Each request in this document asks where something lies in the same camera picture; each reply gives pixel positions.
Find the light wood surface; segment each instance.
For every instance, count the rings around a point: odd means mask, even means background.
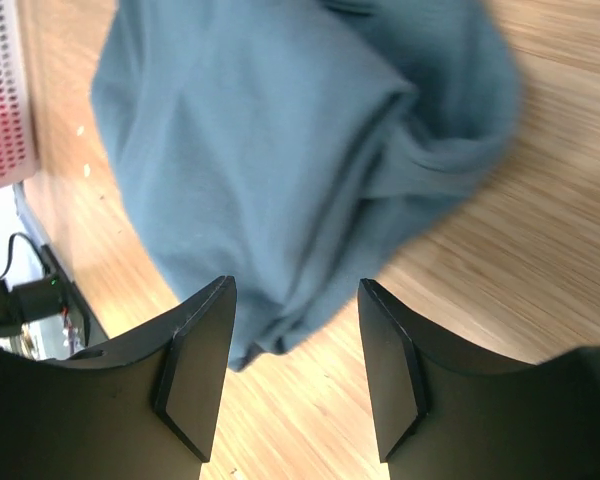
[[[172,307],[125,214],[88,92],[113,0],[19,0],[43,171],[27,196],[111,335]],[[528,83],[484,191],[380,275],[405,303],[540,361],[600,343],[600,0],[493,0]],[[385,479],[354,304],[290,355],[229,373],[204,479]]]

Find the wood grain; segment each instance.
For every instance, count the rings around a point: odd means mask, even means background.
[[[114,2],[19,4],[44,166],[26,192],[117,335],[175,299],[125,217],[89,106]],[[527,79],[518,141],[480,195],[380,281],[447,328],[540,361],[600,343],[600,0],[490,6]],[[387,478],[353,303],[292,354],[228,374],[203,478]]]

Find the cloth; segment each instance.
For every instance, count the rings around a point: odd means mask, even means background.
[[[175,294],[236,277],[240,370],[471,196],[519,80],[477,0],[120,0],[91,95]]]

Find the fabric fold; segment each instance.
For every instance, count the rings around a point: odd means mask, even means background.
[[[236,277],[240,370],[475,191],[518,80],[474,0],[121,0],[92,103],[174,293]]]

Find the perforated metal panel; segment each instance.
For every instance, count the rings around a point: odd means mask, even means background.
[[[0,0],[0,187],[36,166],[16,0]]]

